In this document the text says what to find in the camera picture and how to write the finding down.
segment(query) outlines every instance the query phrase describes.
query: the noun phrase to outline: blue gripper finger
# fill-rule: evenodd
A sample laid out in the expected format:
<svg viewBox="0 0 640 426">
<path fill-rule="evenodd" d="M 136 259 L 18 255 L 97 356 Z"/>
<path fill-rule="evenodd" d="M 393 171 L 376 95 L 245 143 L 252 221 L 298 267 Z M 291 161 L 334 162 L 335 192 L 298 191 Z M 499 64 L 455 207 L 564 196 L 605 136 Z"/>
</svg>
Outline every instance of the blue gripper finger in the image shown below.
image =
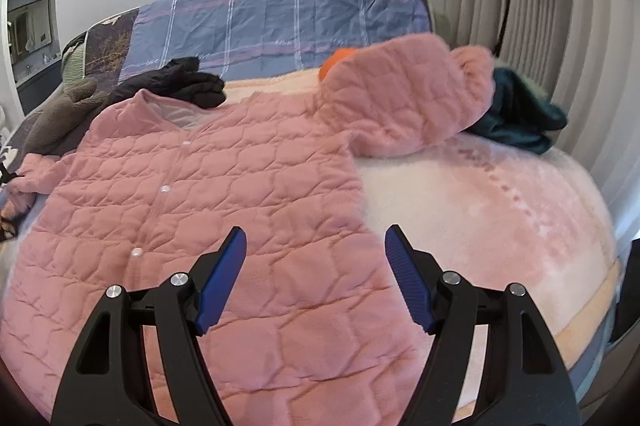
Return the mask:
<svg viewBox="0 0 640 426">
<path fill-rule="evenodd" d="M 246 257 L 246 234 L 239 227 L 231 233 L 218 250 L 220 258 L 200 291 L 200 311 L 194 320 L 200 334 L 207 332 L 222 315 L 231 289 Z"/>
<path fill-rule="evenodd" d="M 435 325 L 435 318 L 431 312 L 431 292 L 414 265 L 411 258 L 413 252 L 397 225 L 392 225 L 386 230 L 386 259 L 400 286 L 404 302 L 414 322 L 425 332 L 431 332 Z"/>
</svg>

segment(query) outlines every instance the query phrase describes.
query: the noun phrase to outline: pink quilted jacket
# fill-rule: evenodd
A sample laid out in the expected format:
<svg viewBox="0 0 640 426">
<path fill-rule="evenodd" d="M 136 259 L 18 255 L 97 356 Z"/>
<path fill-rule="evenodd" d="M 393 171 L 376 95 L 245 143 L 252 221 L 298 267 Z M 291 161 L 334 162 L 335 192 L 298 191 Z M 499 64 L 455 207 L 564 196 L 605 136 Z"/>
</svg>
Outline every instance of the pink quilted jacket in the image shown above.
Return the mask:
<svg viewBox="0 0 640 426">
<path fill-rule="evenodd" d="M 76 153 L 28 155 L 9 185 L 18 208 L 50 196 L 6 295 L 2 358 L 50 416 L 105 288 L 157 285 L 239 225 L 247 259 L 200 341 L 234 423 L 396 424 L 425 342 L 363 224 L 353 155 L 442 141 L 479 119 L 492 94 L 487 50 L 449 52 L 422 34 L 357 52 L 318 94 L 258 93 L 203 111 L 143 90 L 110 107 Z M 145 339 L 158 409 L 171 418 L 153 330 Z"/>
</svg>

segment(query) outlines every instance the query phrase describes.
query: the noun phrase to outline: dark green cloth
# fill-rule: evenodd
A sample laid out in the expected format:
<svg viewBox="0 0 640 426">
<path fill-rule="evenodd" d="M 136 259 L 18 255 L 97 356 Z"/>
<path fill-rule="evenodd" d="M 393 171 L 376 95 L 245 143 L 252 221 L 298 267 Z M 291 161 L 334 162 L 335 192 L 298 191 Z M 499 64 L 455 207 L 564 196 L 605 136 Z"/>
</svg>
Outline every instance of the dark green cloth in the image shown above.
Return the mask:
<svg viewBox="0 0 640 426">
<path fill-rule="evenodd" d="M 566 115 L 558 106 L 529 88 L 510 68 L 494 70 L 494 102 L 487 113 L 466 131 L 537 155 L 551 147 L 545 131 L 561 130 Z"/>
</svg>

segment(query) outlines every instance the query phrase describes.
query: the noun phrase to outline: orange object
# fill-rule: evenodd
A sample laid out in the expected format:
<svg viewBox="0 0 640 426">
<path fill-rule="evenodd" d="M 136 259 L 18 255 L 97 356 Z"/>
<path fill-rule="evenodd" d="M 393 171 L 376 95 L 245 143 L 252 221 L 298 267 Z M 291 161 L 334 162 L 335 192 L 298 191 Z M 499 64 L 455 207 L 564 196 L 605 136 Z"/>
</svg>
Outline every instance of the orange object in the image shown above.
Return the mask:
<svg viewBox="0 0 640 426">
<path fill-rule="evenodd" d="M 351 56 L 354 52 L 356 52 L 357 48 L 338 48 L 320 67 L 320 80 L 326 77 L 326 74 L 331 70 L 331 67 L 334 66 L 339 60 L 344 59 L 345 57 Z"/>
</svg>

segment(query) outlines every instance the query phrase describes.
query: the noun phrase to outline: metal screw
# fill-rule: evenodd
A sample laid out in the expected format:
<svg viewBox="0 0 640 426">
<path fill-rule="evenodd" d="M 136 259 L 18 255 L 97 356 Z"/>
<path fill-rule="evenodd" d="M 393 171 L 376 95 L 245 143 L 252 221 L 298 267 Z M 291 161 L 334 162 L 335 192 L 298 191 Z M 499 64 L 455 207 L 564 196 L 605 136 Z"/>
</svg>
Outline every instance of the metal screw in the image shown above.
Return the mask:
<svg viewBox="0 0 640 426">
<path fill-rule="evenodd" d="M 526 288 L 524 288 L 524 285 L 520 285 L 519 283 L 512 283 L 511 285 L 509 285 L 509 292 L 514 296 L 522 297 L 527 293 L 527 290 Z"/>
<path fill-rule="evenodd" d="M 446 271 L 442 275 L 442 281 L 447 285 L 458 285 L 460 283 L 460 274 L 455 271 Z"/>
<path fill-rule="evenodd" d="M 184 285 L 189 281 L 189 275 L 186 272 L 178 272 L 171 276 L 171 285 L 175 285 L 179 287 L 180 285 Z"/>
<path fill-rule="evenodd" d="M 117 298 L 122 294 L 122 287 L 120 285 L 112 285 L 107 289 L 106 294 L 108 298 Z"/>
</svg>

